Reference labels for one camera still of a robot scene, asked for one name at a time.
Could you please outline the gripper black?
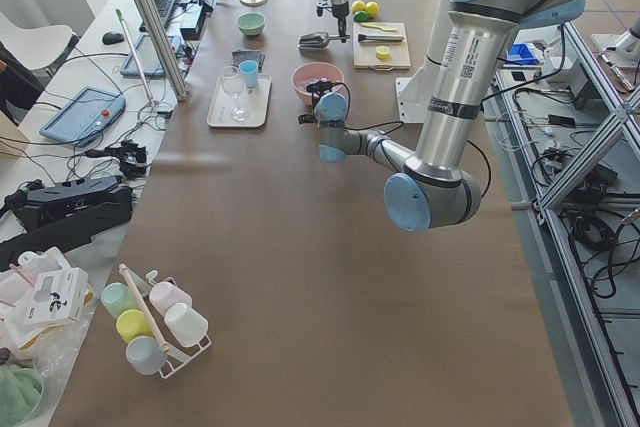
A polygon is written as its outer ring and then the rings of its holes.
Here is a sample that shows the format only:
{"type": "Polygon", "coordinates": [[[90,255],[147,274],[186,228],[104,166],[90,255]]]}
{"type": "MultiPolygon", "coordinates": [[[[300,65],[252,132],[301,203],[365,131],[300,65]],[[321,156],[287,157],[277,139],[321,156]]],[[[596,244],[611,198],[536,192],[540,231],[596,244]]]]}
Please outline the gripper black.
{"type": "Polygon", "coordinates": [[[328,93],[337,93],[341,87],[344,86],[343,82],[333,82],[329,80],[318,80],[316,82],[309,83],[305,89],[310,95],[310,105],[315,106],[322,96],[328,93]]]}
{"type": "Polygon", "coordinates": [[[338,34],[341,42],[346,42],[346,18],[349,15],[348,0],[317,0],[316,15],[322,17],[325,12],[338,20],[338,34]]]}

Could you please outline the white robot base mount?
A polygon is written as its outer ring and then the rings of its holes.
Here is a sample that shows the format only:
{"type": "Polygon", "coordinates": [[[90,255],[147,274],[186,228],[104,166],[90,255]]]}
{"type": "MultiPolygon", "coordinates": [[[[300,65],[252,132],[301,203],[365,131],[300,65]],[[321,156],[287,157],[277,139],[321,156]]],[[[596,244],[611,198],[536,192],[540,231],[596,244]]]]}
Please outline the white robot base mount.
{"type": "Polygon", "coordinates": [[[473,120],[480,107],[454,101],[454,84],[449,75],[417,71],[412,77],[396,79],[396,97],[400,119],[406,123],[430,123],[442,119],[473,120]]]}

